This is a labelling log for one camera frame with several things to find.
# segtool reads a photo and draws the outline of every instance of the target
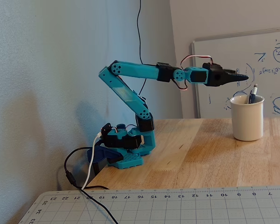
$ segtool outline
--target black cable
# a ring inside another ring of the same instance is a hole
[[[100,145],[102,143],[101,140],[99,140],[96,144],[96,145]],[[72,151],[65,159],[64,161],[64,170],[65,170],[65,175],[67,177],[67,179],[69,180],[69,182],[77,189],[79,189],[82,193],[84,193],[86,196],[89,197],[89,199],[93,200],[95,203],[97,203],[98,205],[102,206],[107,212],[108,214],[110,215],[110,217],[113,219],[113,221],[118,224],[118,222],[116,221],[116,219],[114,218],[114,216],[111,214],[111,212],[100,202],[98,202],[97,200],[95,200],[93,197],[91,197],[90,195],[88,195],[84,190],[82,190],[82,187],[80,186],[77,186],[76,184],[76,179],[74,178],[74,175],[68,171],[68,169],[66,168],[66,163],[67,163],[67,160],[69,160],[69,158],[76,152],[76,151],[79,151],[79,150],[82,150],[82,149],[91,149],[91,147],[81,147],[81,148],[77,148],[75,149],[74,151]],[[84,189],[92,189],[92,188],[102,188],[102,189],[106,189],[106,190],[109,190],[109,188],[107,187],[104,187],[104,186],[101,186],[101,185],[95,185],[95,186],[89,186],[89,187],[85,187]]]
[[[89,199],[93,200],[95,203],[99,204],[100,206],[102,206],[106,212],[108,212],[109,216],[113,219],[113,221],[118,224],[118,222],[116,221],[116,219],[114,218],[114,216],[111,214],[111,212],[100,202],[98,202],[97,200],[95,200],[93,197],[91,197],[89,194],[87,194],[84,190],[80,190],[82,191],[87,197],[89,197]]]
[[[186,88],[181,88],[178,84],[177,84],[177,82],[174,80],[174,79],[172,79],[172,81],[173,81],[173,83],[178,87],[178,89],[179,90],[187,90],[188,89],[188,86],[187,86],[187,83],[186,83],[186,80],[185,80],[185,86],[186,86]]]
[[[143,64],[142,58],[141,58],[141,37],[140,37],[139,24],[138,24],[140,12],[141,12],[141,0],[140,0],[140,7],[139,7],[138,16],[137,16],[137,30],[138,30],[138,36],[139,36],[139,57],[140,57],[141,64]]]
[[[138,12],[138,15],[137,15],[137,30],[138,30],[138,37],[139,37],[139,58],[140,58],[141,64],[143,64],[142,58],[141,58],[141,36],[140,36],[139,23],[138,23],[140,12],[141,12],[141,0],[140,0],[139,12]],[[143,88],[145,86],[146,80],[147,80],[147,78],[144,80],[144,83],[143,83],[142,88],[141,88],[141,90],[139,92],[139,95],[141,94],[141,92],[142,92],[142,90],[143,90]]]
[[[67,177],[67,179],[69,180],[69,182],[77,189],[81,189],[82,187],[80,186],[77,186],[76,184],[76,179],[74,178],[74,175],[68,171],[68,169],[66,168],[66,163],[67,163],[67,160],[76,152],[76,151],[79,151],[79,150],[82,150],[82,149],[91,149],[91,147],[81,147],[81,148],[77,148],[75,149],[74,151],[72,151],[65,159],[64,161],[64,170],[65,170],[65,175]],[[92,188],[102,188],[102,189],[106,189],[106,190],[109,190],[109,188],[107,187],[104,187],[104,186],[100,186],[100,185],[96,185],[96,186],[89,186],[89,187],[85,187],[84,189],[92,189]]]

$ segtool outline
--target white wall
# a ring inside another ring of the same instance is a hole
[[[71,189],[65,156],[106,122],[134,123],[98,73],[140,62],[138,9],[138,0],[0,0],[0,223],[17,223],[42,192]],[[143,2],[140,32],[144,63],[175,64],[168,0]],[[140,90],[143,80],[126,80]],[[148,81],[143,96],[155,119],[181,118],[172,83]],[[83,153],[69,168],[86,164]]]
[[[280,27],[280,0],[170,0],[170,7],[178,65],[198,37]],[[184,118],[195,117],[195,100],[193,89],[182,92]]]

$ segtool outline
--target perforated base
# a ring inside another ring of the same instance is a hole
[[[116,167],[118,169],[126,169],[126,168],[130,168],[130,167],[136,167],[139,165],[143,165],[143,163],[144,163],[143,159],[140,156],[138,156],[137,154],[128,153],[128,154],[124,155],[123,157],[124,157],[124,159],[122,161],[115,162],[112,164],[108,163],[108,165]]]

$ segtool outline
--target whiteboard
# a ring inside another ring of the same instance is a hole
[[[198,114],[201,118],[231,117],[229,99],[249,94],[258,84],[258,95],[265,98],[264,117],[280,117],[280,32],[258,33],[193,42],[193,53],[210,55],[224,69],[248,75],[242,82],[220,87],[197,85]],[[201,67],[208,59],[195,58]]]

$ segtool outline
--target whiteboard frame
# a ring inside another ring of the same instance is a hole
[[[232,37],[239,37],[239,36],[250,36],[250,35],[258,35],[258,34],[277,33],[277,32],[280,32],[280,28],[263,29],[263,30],[257,30],[257,31],[235,33],[235,34],[225,34],[225,35],[217,35],[217,36],[199,37],[199,38],[196,38],[195,40],[193,40],[190,48],[192,48],[193,55],[195,55],[196,54],[195,53],[195,42],[225,39],[225,38],[232,38]],[[196,67],[196,60],[194,58],[193,58],[193,66]],[[197,100],[197,114],[198,114],[198,118],[201,118],[199,91],[198,91],[198,85],[197,84],[195,84],[195,90],[196,90],[196,100]]]

